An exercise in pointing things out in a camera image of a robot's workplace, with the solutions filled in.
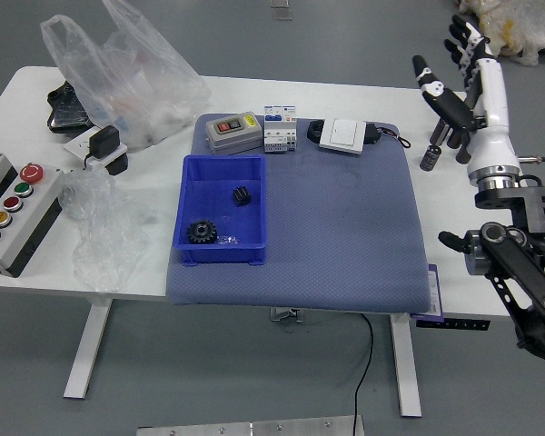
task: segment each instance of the clear plastic wrap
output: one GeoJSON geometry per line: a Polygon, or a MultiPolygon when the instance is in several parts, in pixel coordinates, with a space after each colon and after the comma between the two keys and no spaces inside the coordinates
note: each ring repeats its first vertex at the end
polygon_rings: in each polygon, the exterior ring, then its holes
{"type": "Polygon", "coordinates": [[[539,51],[545,49],[545,0],[461,0],[460,11],[479,17],[495,55],[538,63],[539,51]]]}
{"type": "Polygon", "coordinates": [[[81,231],[74,273],[98,292],[121,290],[147,247],[143,226],[154,214],[130,201],[102,166],[66,173],[59,200],[81,231]]]}
{"type": "Polygon", "coordinates": [[[103,3],[119,29],[103,46],[64,15],[41,23],[43,39],[91,121],[144,148],[198,116],[210,90],[140,11],[124,0],[103,3]]]}

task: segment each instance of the gray floor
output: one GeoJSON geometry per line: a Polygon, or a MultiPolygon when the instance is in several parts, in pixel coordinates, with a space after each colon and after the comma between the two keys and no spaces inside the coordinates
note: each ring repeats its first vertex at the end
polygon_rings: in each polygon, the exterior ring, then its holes
{"type": "MultiPolygon", "coordinates": [[[[273,21],[266,0],[132,3],[199,74],[414,87],[411,57],[422,54],[461,89],[442,47],[450,0],[292,0],[291,22],[273,21]]],[[[113,29],[95,0],[0,1],[0,93],[18,68],[53,64],[39,24],[54,14],[97,43],[113,29]]],[[[502,65],[511,140],[519,154],[545,155],[545,58],[502,65]]],[[[545,180],[545,168],[534,173],[545,180]]],[[[0,435],[353,413],[369,340],[359,315],[309,312],[295,325],[268,322],[264,308],[115,302],[86,400],[64,400],[87,313],[78,299],[0,294],[0,435]]],[[[423,418],[402,419],[389,322],[371,319],[366,434],[545,434],[545,363],[516,348],[510,322],[488,332],[412,328],[423,418]]]]}

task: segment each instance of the gray switch box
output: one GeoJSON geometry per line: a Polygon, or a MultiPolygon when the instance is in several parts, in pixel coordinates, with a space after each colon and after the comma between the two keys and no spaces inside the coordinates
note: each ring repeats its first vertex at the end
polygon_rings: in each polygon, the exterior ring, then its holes
{"type": "Polygon", "coordinates": [[[213,154],[236,154],[263,145],[263,128],[252,112],[209,121],[206,133],[213,154]]]}

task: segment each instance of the black gear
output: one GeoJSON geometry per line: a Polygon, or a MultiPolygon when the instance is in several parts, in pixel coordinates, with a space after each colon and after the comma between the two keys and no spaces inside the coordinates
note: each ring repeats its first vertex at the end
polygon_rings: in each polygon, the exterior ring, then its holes
{"type": "Polygon", "coordinates": [[[188,240],[190,243],[215,243],[217,239],[218,233],[212,221],[196,221],[188,227],[188,240]]]}

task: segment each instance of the robotic arm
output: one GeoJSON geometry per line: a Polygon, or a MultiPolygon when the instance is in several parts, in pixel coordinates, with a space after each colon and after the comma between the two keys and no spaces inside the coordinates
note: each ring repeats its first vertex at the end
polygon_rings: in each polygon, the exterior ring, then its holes
{"type": "Polygon", "coordinates": [[[432,144],[452,129],[449,146],[458,148],[457,160],[468,164],[471,184],[478,186],[475,203],[481,209],[510,209],[512,226],[485,223],[464,238],[442,232],[439,239],[464,253],[470,275],[492,282],[515,323],[518,346],[545,360],[545,186],[520,172],[520,160],[509,138],[509,113],[502,71],[488,47],[489,40],[458,16],[452,18],[452,36],[444,45],[464,79],[462,101],[432,73],[421,56],[413,57],[422,95],[441,117],[432,144]],[[521,186],[523,179],[537,186],[521,186]],[[505,282],[515,280],[531,299],[522,309],[505,282]]]}

